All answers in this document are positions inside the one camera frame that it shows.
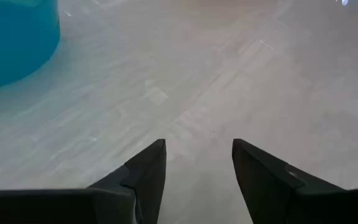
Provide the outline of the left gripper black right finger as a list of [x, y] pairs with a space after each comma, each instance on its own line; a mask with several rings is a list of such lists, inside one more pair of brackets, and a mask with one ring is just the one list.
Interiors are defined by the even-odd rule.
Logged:
[[233, 140], [232, 161], [254, 223], [334, 223], [340, 220], [340, 195], [346, 190], [242, 139]]

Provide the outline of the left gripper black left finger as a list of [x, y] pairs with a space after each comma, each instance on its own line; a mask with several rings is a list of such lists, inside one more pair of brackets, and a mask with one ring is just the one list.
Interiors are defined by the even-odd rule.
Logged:
[[88, 186], [97, 223], [157, 223], [166, 174], [166, 144], [158, 139]]

